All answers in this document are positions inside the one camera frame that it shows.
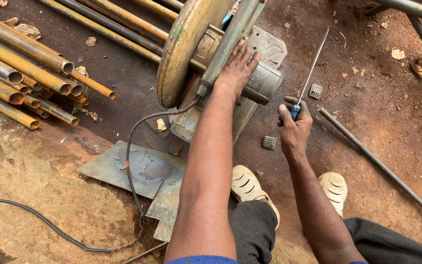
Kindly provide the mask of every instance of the blue sleeve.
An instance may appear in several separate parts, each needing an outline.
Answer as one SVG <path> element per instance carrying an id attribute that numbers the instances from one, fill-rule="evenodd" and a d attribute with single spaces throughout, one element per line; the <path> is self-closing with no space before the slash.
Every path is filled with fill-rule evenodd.
<path id="1" fill-rule="evenodd" d="M 237 264 L 237 261 L 223 256 L 195 255 L 169 261 L 166 264 Z"/>

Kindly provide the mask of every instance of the dark pants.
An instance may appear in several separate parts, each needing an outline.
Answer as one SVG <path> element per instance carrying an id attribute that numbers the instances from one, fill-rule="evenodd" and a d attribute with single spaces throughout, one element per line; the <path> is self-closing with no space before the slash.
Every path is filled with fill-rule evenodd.
<path id="1" fill-rule="evenodd" d="M 343 221 L 369 264 L 422 264 L 420 243 L 366 219 Z M 274 228 L 278 223 L 276 213 L 266 202 L 239 202 L 229 223 L 240 264 L 270 263 L 276 238 Z"/>

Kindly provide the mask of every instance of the metal frame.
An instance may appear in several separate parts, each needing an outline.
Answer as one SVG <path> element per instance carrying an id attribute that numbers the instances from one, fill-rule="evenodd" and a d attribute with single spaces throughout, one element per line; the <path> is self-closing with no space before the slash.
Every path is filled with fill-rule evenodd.
<path id="1" fill-rule="evenodd" d="M 418 33 L 422 41 L 422 23 L 419 18 L 422 18 L 422 4 L 418 4 L 411 0 L 374 0 L 380 5 L 373 7 L 366 11 L 366 15 L 372 16 L 387 9 L 393 8 L 407 14 L 411 24 Z"/>

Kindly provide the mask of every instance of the hand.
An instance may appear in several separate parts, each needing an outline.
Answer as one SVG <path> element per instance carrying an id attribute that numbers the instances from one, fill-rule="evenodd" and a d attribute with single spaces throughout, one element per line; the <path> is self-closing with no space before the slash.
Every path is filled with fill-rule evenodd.
<path id="1" fill-rule="evenodd" d="M 249 38 L 247 37 L 238 42 L 226 65 L 214 82 L 213 90 L 231 93 L 236 100 L 238 99 L 242 93 L 242 88 L 249 81 L 250 75 L 252 75 L 260 63 L 260 53 L 258 52 L 255 52 L 252 60 L 248 62 L 252 55 L 248 44 Z"/>
<path id="2" fill-rule="evenodd" d="M 297 98 L 286 96 L 284 101 L 296 104 Z M 279 106 L 279 120 L 278 126 L 282 126 L 281 130 L 281 149 L 288 161 L 304 158 L 307 149 L 307 140 L 312 127 L 312 117 L 304 101 L 300 103 L 301 111 L 297 115 L 297 120 L 294 122 L 291 117 L 289 106 L 284 104 Z"/>

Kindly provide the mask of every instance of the shoe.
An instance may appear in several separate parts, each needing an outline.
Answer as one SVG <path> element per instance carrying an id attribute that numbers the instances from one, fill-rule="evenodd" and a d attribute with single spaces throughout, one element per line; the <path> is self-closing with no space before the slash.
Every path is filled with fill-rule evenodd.
<path id="1" fill-rule="evenodd" d="M 279 212 L 276 206 L 273 204 L 268 194 L 262 190 L 258 179 L 255 174 L 249 168 L 243 165 L 237 165 L 232 169 L 232 193 L 238 199 L 238 201 L 253 201 L 261 200 L 266 198 L 273 208 L 278 219 L 279 226 Z"/>
<path id="2" fill-rule="evenodd" d="M 318 182 L 336 212 L 343 218 L 343 205 L 348 197 L 348 187 L 343 176 L 336 172 L 326 172 L 318 177 Z"/>

